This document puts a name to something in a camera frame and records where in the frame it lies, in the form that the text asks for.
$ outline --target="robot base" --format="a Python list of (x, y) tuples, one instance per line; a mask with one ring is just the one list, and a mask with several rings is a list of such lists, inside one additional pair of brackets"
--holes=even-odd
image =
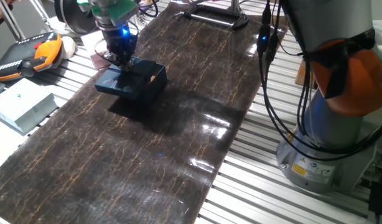
[[(296, 136), (307, 141), (300, 131)], [(314, 152), (296, 140), (292, 141), (302, 152), (319, 158), (331, 158), (334, 155)], [(335, 190), (351, 191), (361, 179), (364, 171), (371, 164), (376, 152), (376, 146), (354, 156), (339, 161), (321, 162), (308, 159), (296, 152), (287, 142), (283, 141), (277, 148), (277, 162), (282, 173), (294, 184), (315, 193), (326, 193)]]
[[(363, 122), (363, 117), (345, 116), (333, 112), (319, 91), (315, 93), (311, 104), (306, 109), (305, 128), (308, 136), (314, 136), (315, 141), (328, 148), (351, 146), (362, 136), (375, 130), (375, 127), (370, 127)], [(304, 142), (309, 142), (299, 128), (296, 129), (295, 135)], [(298, 150), (312, 157), (328, 159), (342, 156), (310, 149), (293, 138), (291, 143)], [(372, 163), (375, 153), (376, 144), (341, 160), (314, 161), (302, 156), (283, 141), (277, 148), (276, 157), (282, 173), (294, 184), (312, 192), (325, 193), (333, 190), (353, 190)]]
[(148, 105), (167, 83), (166, 68), (150, 60), (133, 57), (131, 71), (111, 65), (97, 80), (97, 91), (117, 95), (136, 103)]

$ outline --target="metal rod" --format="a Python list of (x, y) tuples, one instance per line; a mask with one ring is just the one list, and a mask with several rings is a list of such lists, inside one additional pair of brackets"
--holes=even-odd
[(18, 23), (9, 9), (5, 0), (0, 0), (0, 12), (3, 15), (4, 21), (6, 21), (12, 35), (17, 41), (25, 40), (26, 37), (22, 30), (19, 28)]
[(30, 3), (32, 3), (32, 5), (34, 5), (34, 8), (36, 9), (36, 11), (39, 13), (41, 18), (45, 22), (45, 24), (51, 30), (50, 23), (49, 23), (49, 15), (47, 15), (47, 12), (44, 9), (44, 7), (41, 5), (40, 1), (39, 0), (30, 0)]
[(228, 9), (231, 12), (241, 12), (239, 0), (231, 0), (231, 6)]
[(211, 23), (218, 24), (218, 25), (224, 25), (224, 26), (228, 26), (228, 27), (233, 27), (233, 23), (223, 22), (223, 21), (219, 21), (217, 19), (211, 19), (211, 18), (207, 18), (207, 17), (203, 17), (203, 16), (198, 16), (198, 15), (195, 15), (195, 14), (190, 14), (190, 16), (193, 19), (199, 19), (199, 20), (205, 21), (205, 22), (211, 22)]

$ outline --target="dark marble mat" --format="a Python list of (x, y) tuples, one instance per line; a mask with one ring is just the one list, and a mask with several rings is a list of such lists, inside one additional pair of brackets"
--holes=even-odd
[(180, 10), (171, 3), (139, 38), (136, 55), (170, 79), (154, 104), (98, 93), (95, 75), (0, 168), (2, 218), (193, 223), (260, 84), (260, 18), (233, 33), (178, 21)]

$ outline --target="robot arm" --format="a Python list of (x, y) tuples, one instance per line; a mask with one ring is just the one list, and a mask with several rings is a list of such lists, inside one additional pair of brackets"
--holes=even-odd
[(137, 35), (130, 33), (128, 24), (138, 12), (138, 4), (131, 0), (78, 0), (78, 4), (82, 11), (92, 11), (97, 27), (103, 32), (108, 51), (102, 57), (129, 71)]
[(320, 91), (336, 113), (364, 116), (382, 107), (382, 31), (371, 1), (282, 1)]

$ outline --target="black cable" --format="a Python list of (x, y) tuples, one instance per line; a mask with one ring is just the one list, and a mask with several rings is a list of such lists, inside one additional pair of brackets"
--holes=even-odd
[(270, 117), (271, 121), (273, 122), (275, 128), (278, 130), (279, 134), (282, 136), (282, 138), (288, 143), (288, 145), (290, 145), (293, 149), (295, 149), (295, 151), (297, 151), (299, 154), (301, 154), (301, 155), (303, 155), (303, 156), (305, 156), (305, 157), (307, 157), (309, 159), (316, 160), (316, 161), (337, 161), (337, 160), (340, 160), (340, 159), (348, 158), (350, 156), (353, 156), (353, 155), (363, 151), (364, 149), (368, 148), (368, 146), (370, 146), (373, 142), (376, 142), (380, 138), (380, 136), (382, 135), (382, 125), (381, 125), (381, 127), (378, 130), (376, 130), (371, 135), (371, 136), (374, 136), (374, 137), (371, 138), (370, 141), (367, 141), (365, 144), (362, 144), (360, 148), (354, 150), (353, 152), (350, 152), (350, 153), (345, 154), (343, 156), (327, 158), (327, 159), (309, 156), (308, 154), (302, 152), (297, 147), (295, 147), (295, 145), (293, 145), (293, 143), (291, 143), (291, 141), (288, 140), (288, 138), (284, 135), (284, 133), (282, 133), (282, 131), (279, 129), (276, 121), (273, 118), (273, 115), (271, 114), (271, 110), (270, 110), (270, 106), (269, 106), (271, 104), (269, 102), (269, 98), (268, 98), (268, 95), (267, 95), (267, 77), (268, 77), (268, 73), (266, 74), (266, 80), (265, 80), (264, 79), (264, 74), (263, 74), (263, 60), (262, 60), (262, 58), (259, 58), (259, 72), (260, 72), (260, 78), (262, 80), (262, 87), (263, 87), (263, 92), (264, 92), (264, 102), (265, 102), (266, 109), (268, 111), (269, 117)]
[(239, 2), (238, 5), (243, 4), (243, 3), (245, 3), (245, 2), (254, 2), (254, 1), (244, 0), (244, 1)]
[(143, 9), (141, 9), (140, 7), (139, 7), (139, 10), (140, 10), (144, 15), (146, 15), (146, 16), (148, 16), (148, 17), (155, 18), (155, 17), (158, 16), (158, 5), (156, 4), (156, 1), (155, 1), (155, 0), (152, 0), (152, 4), (153, 4), (154, 7), (155, 7), (155, 15), (151, 15), (151, 14), (149, 14), (148, 12), (146, 12), (146, 11), (143, 10)]
[[(273, 13), (271, 14), (271, 22), (272, 22), (273, 25), (274, 25), (274, 12), (275, 12), (275, 10), (276, 10), (276, 5), (277, 5), (277, 0), (274, 1)], [(286, 51), (285, 48), (282, 46), (282, 43), (281, 43), (281, 42), (279, 42), (279, 46), (281, 46), (282, 50), (283, 50), (286, 54), (288, 54), (288, 55), (290, 55), (290, 56), (301, 56), (301, 55), (303, 55), (303, 52), (298, 53), (298, 54), (291, 54), (291, 53), (289, 53), (289, 52)]]

